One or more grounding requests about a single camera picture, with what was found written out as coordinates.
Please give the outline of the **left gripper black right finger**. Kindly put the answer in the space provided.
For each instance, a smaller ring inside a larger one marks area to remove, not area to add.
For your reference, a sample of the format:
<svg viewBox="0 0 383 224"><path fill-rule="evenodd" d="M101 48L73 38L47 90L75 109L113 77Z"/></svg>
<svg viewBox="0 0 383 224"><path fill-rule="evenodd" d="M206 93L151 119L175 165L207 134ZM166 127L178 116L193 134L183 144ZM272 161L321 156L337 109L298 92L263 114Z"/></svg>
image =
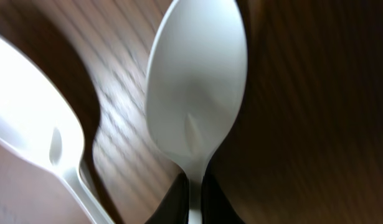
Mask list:
<svg viewBox="0 0 383 224"><path fill-rule="evenodd" d="M206 174L202 181L201 211L203 224L245 224L212 174Z"/></svg>

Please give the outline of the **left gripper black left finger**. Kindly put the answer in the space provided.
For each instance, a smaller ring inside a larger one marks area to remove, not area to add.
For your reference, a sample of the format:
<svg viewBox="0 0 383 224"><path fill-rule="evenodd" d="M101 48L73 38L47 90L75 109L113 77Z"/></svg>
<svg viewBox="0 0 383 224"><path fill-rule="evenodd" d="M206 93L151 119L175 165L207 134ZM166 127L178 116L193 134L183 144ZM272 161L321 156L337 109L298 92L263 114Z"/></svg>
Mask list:
<svg viewBox="0 0 383 224"><path fill-rule="evenodd" d="M185 173L180 173L145 224L187 224L188 217L189 180Z"/></svg>

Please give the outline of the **white plastic spoon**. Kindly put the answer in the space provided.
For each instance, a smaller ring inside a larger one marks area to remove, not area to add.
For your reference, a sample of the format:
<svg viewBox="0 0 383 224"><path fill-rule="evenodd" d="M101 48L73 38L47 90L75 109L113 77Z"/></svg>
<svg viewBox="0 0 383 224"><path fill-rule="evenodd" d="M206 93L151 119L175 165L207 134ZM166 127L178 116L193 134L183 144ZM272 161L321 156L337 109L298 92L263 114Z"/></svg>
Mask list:
<svg viewBox="0 0 383 224"><path fill-rule="evenodd" d="M112 223L80 176L85 137L44 72L0 35L0 145L58 178L92 223Z"/></svg>
<svg viewBox="0 0 383 224"><path fill-rule="evenodd" d="M239 113L247 63L235 0L169 5L148 61L145 116L156 147L186 176L186 223L203 221L202 181Z"/></svg>

